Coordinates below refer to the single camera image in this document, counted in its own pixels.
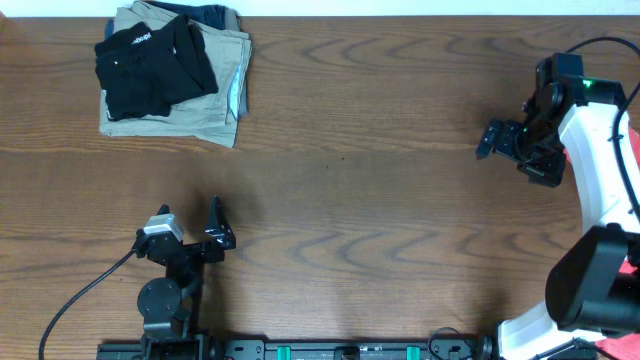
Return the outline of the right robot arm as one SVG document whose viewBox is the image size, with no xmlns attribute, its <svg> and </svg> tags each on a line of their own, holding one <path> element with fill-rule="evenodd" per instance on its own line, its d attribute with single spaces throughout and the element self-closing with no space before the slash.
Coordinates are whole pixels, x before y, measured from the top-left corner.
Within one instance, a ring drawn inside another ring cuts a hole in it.
<svg viewBox="0 0 640 360">
<path fill-rule="evenodd" d="M 555 53 L 536 67 L 522 122 L 492 120 L 478 158 L 500 154 L 530 182 L 555 188 L 573 170 L 579 240 L 550 271 L 544 300 L 497 327 L 481 354 L 494 359 L 596 358 L 596 342 L 639 331 L 639 169 L 628 98 L 617 81 L 587 77 L 581 56 Z"/>
</svg>

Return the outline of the black polo shirt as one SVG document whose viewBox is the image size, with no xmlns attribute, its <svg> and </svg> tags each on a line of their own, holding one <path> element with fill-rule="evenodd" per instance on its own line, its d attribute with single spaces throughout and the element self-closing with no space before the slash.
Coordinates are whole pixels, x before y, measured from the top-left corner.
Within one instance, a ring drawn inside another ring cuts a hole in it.
<svg viewBox="0 0 640 360">
<path fill-rule="evenodd" d="M 159 30 L 145 23 L 94 47 L 107 119 L 167 117 L 171 106 L 218 92 L 200 29 L 179 15 Z"/>
</svg>

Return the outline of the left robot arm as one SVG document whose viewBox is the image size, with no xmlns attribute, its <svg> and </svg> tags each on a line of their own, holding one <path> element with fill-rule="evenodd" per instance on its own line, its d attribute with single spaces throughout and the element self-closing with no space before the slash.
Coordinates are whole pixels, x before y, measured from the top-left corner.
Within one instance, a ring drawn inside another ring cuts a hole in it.
<svg viewBox="0 0 640 360">
<path fill-rule="evenodd" d="M 222 262 L 236 247 L 219 196 L 212 198 L 205 227 L 207 241 L 186 244 L 185 230 L 164 205 L 137 232 L 132 250 L 165 268 L 165 275 L 146 283 L 137 307 L 144 319 L 144 335 L 151 340 L 187 337 L 197 321 L 197 307 L 204 283 L 204 266 Z"/>
</svg>

